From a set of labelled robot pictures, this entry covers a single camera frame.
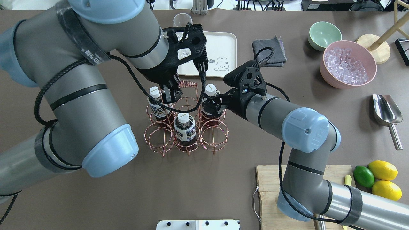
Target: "gray table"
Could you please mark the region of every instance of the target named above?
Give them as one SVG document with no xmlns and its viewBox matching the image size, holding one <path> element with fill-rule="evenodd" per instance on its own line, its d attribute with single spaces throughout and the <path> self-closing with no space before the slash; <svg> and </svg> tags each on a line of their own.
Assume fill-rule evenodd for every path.
<svg viewBox="0 0 409 230">
<path fill-rule="evenodd" d="M 172 26 L 181 11 L 155 11 L 162 27 Z M 0 11 L 0 32 L 40 11 Z M 284 68 L 263 68 L 266 81 L 281 87 L 296 104 L 314 108 L 340 130 L 342 143 L 332 153 L 331 165 L 366 165 L 387 160 L 399 170 L 394 180 L 403 191 L 400 200 L 409 204 L 409 94 L 408 68 L 393 42 L 390 59 L 378 66 L 376 78 L 367 86 L 340 90 L 328 85 L 319 73 L 322 53 L 312 50 L 307 35 L 310 25 L 328 21 L 339 27 L 346 40 L 363 34 L 381 35 L 392 25 L 392 13 L 362 12 L 251 12 L 211 10 L 194 16 L 207 31 L 237 36 L 238 63 L 253 58 L 251 42 L 281 36 L 288 58 Z M 139 154 L 126 166 L 102 178 L 84 170 L 59 176 L 24 190 L 2 229 L 155 229 L 158 220 L 240 219 L 244 230 L 258 229 L 252 211 L 257 165 L 277 165 L 281 142 L 228 112 L 230 135 L 225 148 L 213 156 L 200 148 L 191 156 L 172 150 L 166 157 L 152 152 L 144 142 L 149 125 L 146 99 L 123 66 L 115 61 L 100 65 L 125 119 L 139 144 Z M 138 75 L 148 88 L 152 83 Z M 220 78 L 208 79 L 220 91 L 229 89 Z M 274 90 L 271 94 L 279 96 Z M 36 134 L 41 125 L 33 116 L 38 88 L 14 83 L 0 71 L 0 151 Z M 404 149 L 395 151 L 388 128 L 370 118 L 372 93 L 391 94 L 406 119 L 397 126 Z M 51 119 L 47 103 L 41 113 Z M 285 149 L 284 163 L 290 149 Z M 0 206 L 0 214 L 8 202 Z"/>
</svg>

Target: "white metal plate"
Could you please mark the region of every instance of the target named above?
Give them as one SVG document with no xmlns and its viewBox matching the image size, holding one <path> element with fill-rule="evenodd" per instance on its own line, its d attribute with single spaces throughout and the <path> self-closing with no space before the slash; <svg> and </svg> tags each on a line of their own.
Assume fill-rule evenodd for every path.
<svg viewBox="0 0 409 230">
<path fill-rule="evenodd" d="M 159 221 L 156 230 L 240 230 L 240 220 Z"/>
<path fill-rule="evenodd" d="M 237 38 L 232 33 L 208 32 L 203 34 L 207 38 L 206 50 L 209 60 L 207 77 L 224 77 L 237 67 Z M 193 61 L 189 61 L 178 68 L 179 75 L 199 76 Z"/>
</svg>

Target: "pink bowl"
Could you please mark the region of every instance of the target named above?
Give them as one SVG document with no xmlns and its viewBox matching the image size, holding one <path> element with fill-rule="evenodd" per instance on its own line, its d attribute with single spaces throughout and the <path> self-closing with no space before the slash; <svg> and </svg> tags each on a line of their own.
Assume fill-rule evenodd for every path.
<svg viewBox="0 0 409 230">
<path fill-rule="evenodd" d="M 351 84 L 338 80 L 328 71 L 324 63 L 324 55 L 326 52 L 333 50 L 335 47 L 339 47 L 341 49 L 345 49 L 345 48 L 352 49 L 350 57 L 353 57 L 356 60 L 360 60 L 366 70 L 366 74 L 368 75 L 368 78 L 369 78 L 366 83 L 362 85 L 351 85 Z M 336 42 L 331 43 L 324 50 L 324 53 L 321 59 L 321 63 L 319 65 L 319 70 L 321 71 L 322 77 L 328 84 L 334 86 L 335 88 L 339 88 L 339 89 L 351 89 L 351 88 L 356 88 L 359 86 L 364 86 L 368 84 L 369 82 L 371 82 L 375 78 L 377 66 L 376 66 L 375 59 L 373 58 L 371 53 L 367 49 L 365 49 L 363 46 L 353 41 L 341 40 L 341 41 L 336 41 Z"/>
</svg>

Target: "blue joint cap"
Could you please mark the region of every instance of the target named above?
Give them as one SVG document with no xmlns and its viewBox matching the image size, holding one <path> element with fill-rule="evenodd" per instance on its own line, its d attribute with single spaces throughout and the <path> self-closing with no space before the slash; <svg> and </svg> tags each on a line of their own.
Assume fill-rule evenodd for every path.
<svg viewBox="0 0 409 230">
<path fill-rule="evenodd" d="M 311 108 L 291 111 L 283 121 L 283 141 L 304 153 L 317 150 L 328 136 L 328 119 Z"/>
<path fill-rule="evenodd" d="M 68 0 L 72 9 L 81 17 L 95 23 L 123 23 L 138 15 L 145 0 Z"/>
<path fill-rule="evenodd" d="M 290 200 L 290 202 L 300 211 L 303 211 L 304 213 L 307 213 L 309 215 L 313 215 L 312 212 L 310 212 L 308 209 L 306 209 L 303 205 L 301 205 L 298 201 L 296 201 L 292 196 L 290 196 L 287 192 L 285 192 L 285 194 L 287 195 L 287 198 Z M 298 221 L 304 221 L 304 222 L 308 222 L 310 221 L 310 218 L 305 217 L 301 214 L 299 214 L 296 210 L 294 210 L 289 203 L 285 200 L 283 193 L 281 192 L 280 189 L 280 193 L 279 193 L 279 198 L 277 200 L 277 207 L 279 208 L 279 210 L 287 215 L 288 217 L 291 217 L 293 219 L 296 219 Z"/>
<path fill-rule="evenodd" d="M 0 34 L 0 68 L 9 73 L 11 79 L 15 82 L 27 86 L 37 87 L 37 83 L 32 81 L 24 73 L 20 64 L 18 63 L 16 52 L 14 50 L 14 36 L 16 34 L 17 27 L 24 20 L 15 24 L 12 28 L 9 28 L 4 33 Z"/>
<path fill-rule="evenodd" d="M 101 177 L 126 165 L 138 154 L 130 125 L 124 124 L 96 144 L 82 161 L 91 177 Z"/>
<path fill-rule="evenodd" d="M 335 125 L 332 122 L 329 122 L 329 123 L 331 124 L 332 127 L 334 127 L 335 134 L 337 135 L 337 143 L 335 143 L 334 148 L 331 149 L 331 151 L 330 151 L 330 153 L 332 153 L 333 151 L 337 150 L 337 148 L 341 144 L 341 133 L 339 132 L 338 128 L 335 127 Z"/>
</svg>

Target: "wooden cutting board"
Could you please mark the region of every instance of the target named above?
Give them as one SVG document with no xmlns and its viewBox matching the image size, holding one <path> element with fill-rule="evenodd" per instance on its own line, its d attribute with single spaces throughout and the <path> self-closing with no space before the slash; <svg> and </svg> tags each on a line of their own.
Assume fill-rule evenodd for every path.
<svg viewBox="0 0 409 230">
<path fill-rule="evenodd" d="M 283 176 L 287 166 L 282 166 Z M 324 179 L 344 184 L 345 175 L 352 176 L 350 165 L 327 165 Z M 257 166 L 258 192 L 260 194 L 261 230 L 300 229 L 315 230 L 314 221 L 302 222 L 284 215 L 277 208 L 277 198 L 280 190 L 279 169 L 277 165 Z M 335 223 L 325 223 L 326 229 L 342 230 L 342 226 Z"/>
</svg>

